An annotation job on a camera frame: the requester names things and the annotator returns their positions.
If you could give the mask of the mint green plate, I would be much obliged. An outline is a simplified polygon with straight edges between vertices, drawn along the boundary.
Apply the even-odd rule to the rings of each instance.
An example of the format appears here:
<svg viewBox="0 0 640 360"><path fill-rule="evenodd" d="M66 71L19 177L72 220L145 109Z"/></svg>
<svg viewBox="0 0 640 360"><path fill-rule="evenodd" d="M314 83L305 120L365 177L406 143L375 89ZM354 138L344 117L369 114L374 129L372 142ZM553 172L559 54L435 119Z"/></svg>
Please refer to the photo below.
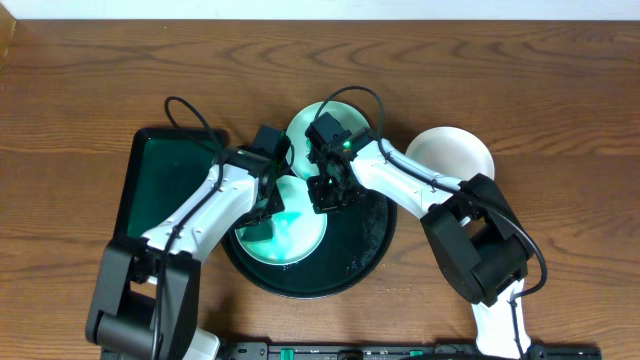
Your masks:
<svg viewBox="0 0 640 360"><path fill-rule="evenodd" d="M303 108L295 115L286 130L286 135L289 137L294 150L291 170L297 177L303 180L319 174L318 167L308 159L308 155L311 152L311 145L305 136L305 132L314 120L314 116L321 105L321 102L316 102ZM325 112L331 114L344 129L352 133L355 133L361 128L369 128L369 123L363 114L355 107L346 103L330 101L322 109L322 114Z"/></svg>
<svg viewBox="0 0 640 360"><path fill-rule="evenodd" d="M286 175L276 182L284 210L258 225L239 228L235 235L241 248L254 260L285 266L311 255L324 238L326 214L314 212L307 183Z"/></svg>

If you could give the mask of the white plate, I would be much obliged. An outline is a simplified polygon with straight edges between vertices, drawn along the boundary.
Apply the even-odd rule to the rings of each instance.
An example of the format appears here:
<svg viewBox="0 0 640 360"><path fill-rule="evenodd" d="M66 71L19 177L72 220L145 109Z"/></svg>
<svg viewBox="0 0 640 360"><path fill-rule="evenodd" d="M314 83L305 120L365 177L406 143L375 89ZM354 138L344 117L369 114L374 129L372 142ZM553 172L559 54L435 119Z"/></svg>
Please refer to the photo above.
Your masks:
<svg viewBox="0 0 640 360"><path fill-rule="evenodd" d="M470 180L481 173L495 179L488 147L474 134L456 127L436 127L419 134L405 155L439 173Z"/></svg>

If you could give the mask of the green sponge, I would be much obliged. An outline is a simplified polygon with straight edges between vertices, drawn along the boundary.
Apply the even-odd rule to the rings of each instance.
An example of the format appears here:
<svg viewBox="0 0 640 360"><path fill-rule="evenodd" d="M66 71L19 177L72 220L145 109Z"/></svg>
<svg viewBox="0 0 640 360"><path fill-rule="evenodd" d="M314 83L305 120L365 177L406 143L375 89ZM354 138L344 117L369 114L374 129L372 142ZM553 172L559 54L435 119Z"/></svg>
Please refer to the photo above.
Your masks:
<svg viewBox="0 0 640 360"><path fill-rule="evenodd" d="M302 217L300 211L283 211L272 216L272 229L278 243L292 243L297 236L297 223Z"/></svg>

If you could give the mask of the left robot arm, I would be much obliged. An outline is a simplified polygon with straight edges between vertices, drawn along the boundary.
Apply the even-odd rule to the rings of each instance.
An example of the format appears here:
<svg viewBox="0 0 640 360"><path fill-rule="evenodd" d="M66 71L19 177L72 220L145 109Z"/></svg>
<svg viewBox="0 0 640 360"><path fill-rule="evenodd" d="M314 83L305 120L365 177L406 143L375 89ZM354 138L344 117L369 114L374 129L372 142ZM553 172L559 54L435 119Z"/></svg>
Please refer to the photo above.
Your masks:
<svg viewBox="0 0 640 360"><path fill-rule="evenodd" d="M104 359L214 359L220 339L197 325L203 262L236 227L284 208L276 187L291 146L263 126L253 142L217 155L203 183L139 238L106 246L85 328Z"/></svg>

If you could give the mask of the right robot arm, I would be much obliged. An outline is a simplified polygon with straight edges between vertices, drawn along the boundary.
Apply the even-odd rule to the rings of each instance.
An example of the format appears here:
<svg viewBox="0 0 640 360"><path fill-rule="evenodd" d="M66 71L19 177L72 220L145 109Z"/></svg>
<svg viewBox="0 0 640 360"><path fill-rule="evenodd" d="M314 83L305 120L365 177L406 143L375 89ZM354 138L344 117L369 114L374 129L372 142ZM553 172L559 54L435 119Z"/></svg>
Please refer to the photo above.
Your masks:
<svg viewBox="0 0 640 360"><path fill-rule="evenodd" d="M340 211L369 191L409 211L444 278L473 306L478 350L524 358L531 340L521 299L536 248L496 183L483 174L463 180L435 172L368 128L347 130L329 113L316 116L303 135L319 170L307 180L315 212Z"/></svg>

